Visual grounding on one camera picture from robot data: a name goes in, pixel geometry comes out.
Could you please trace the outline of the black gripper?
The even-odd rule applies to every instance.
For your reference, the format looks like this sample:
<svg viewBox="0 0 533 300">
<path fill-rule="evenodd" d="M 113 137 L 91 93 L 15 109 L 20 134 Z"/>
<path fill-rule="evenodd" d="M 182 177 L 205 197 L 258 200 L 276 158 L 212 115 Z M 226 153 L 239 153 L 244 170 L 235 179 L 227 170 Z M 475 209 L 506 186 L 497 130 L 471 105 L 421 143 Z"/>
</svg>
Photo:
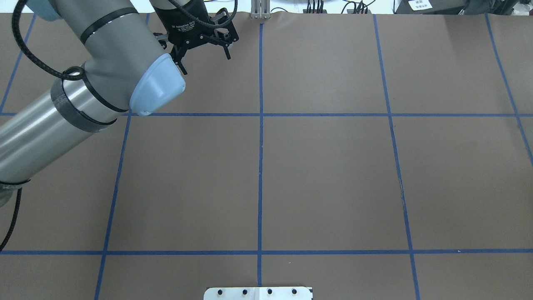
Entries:
<svg viewBox="0 0 533 300">
<path fill-rule="evenodd" d="M 182 61 L 186 46 L 221 45 L 225 57 L 232 58 L 229 50 L 239 40 L 233 23 L 236 11 L 223 7 L 210 15 L 203 0 L 154 0 L 153 8 L 166 29 L 166 40 L 174 45 L 172 61 L 183 75 L 188 74 Z"/>
</svg>

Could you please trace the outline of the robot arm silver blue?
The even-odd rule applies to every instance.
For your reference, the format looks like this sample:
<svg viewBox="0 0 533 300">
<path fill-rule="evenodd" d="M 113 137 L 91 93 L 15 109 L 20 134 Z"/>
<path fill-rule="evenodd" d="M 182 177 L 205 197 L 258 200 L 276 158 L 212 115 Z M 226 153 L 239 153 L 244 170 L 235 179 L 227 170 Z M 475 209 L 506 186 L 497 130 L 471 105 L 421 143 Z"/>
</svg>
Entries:
<svg viewBox="0 0 533 300">
<path fill-rule="evenodd" d="M 123 113 L 146 116 L 185 91 L 185 53 L 207 43 L 238 41 L 232 12 L 210 16 L 203 0 L 152 0 L 166 29 L 151 32 L 129 0 L 19 0 L 11 27 L 22 53 L 55 77 L 48 91 L 1 127 L 1 205 L 32 176 L 114 124 Z M 54 70 L 38 59 L 20 33 L 24 7 L 44 20 L 63 19 L 91 55 L 80 66 Z"/>
</svg>

